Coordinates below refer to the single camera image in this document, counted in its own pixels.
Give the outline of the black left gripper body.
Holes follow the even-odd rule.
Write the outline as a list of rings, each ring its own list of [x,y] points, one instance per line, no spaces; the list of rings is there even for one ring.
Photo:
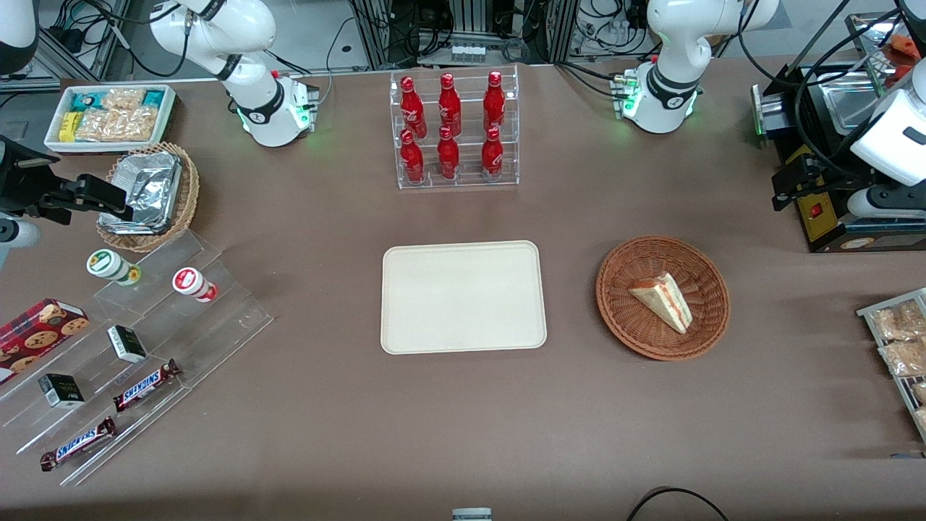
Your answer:
[[[819,192],[834,190],[859,191],[873,187],[878,180],[877,174],[869,165],[850,151],[849,145],[837,146],[836,152],[819,152],[821,184]]]

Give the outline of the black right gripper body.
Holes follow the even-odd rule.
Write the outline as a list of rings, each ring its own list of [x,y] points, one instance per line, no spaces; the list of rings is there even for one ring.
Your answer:
[[[51,165],[57,158],[1,137],[1,210],[12,216],[29,216],[69,225],[74,202],[70,181],[56,176]]]

